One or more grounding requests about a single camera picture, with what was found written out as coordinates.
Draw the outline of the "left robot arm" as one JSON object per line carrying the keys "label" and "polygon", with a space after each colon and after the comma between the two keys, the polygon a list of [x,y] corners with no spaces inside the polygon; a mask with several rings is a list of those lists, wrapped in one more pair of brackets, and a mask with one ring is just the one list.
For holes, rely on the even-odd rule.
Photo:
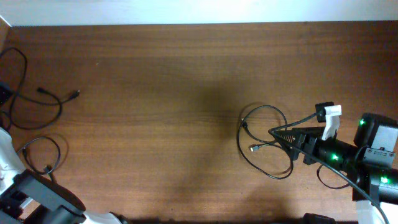
{"label": "left robot arm", "polygon": [[[48,136],[39,136],[15,151],[9,127],[1,127],[1,223],[128,223],[121,215],[86,210],[83,202],[53,177],[60,158],[60,146]],[[54,166],[43,171],[24,164],[30,144],[46,139],[57,149]]]}

